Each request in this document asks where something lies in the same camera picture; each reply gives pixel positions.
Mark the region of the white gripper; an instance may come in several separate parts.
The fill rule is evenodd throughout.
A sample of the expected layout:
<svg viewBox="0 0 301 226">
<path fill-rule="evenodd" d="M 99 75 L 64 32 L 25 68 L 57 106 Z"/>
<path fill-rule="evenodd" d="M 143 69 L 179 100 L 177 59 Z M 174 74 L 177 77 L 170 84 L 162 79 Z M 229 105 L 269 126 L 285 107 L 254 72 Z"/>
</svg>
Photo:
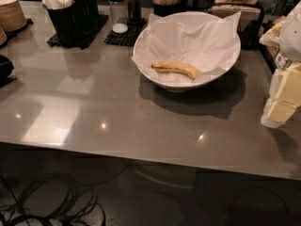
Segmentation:
<svg viewBox="0 0 301 226">
<path fill-rule="evenodd" d="M 279 46 L 280 53 L 291 61 L 301 61 L 301 1 L 286 16 L 260 37 L 260 44 Z M 272 76 L 261 124 L 269 128 L 284 125 L 301 106 L 301 65 L 276 69 Z"/>
</svg>

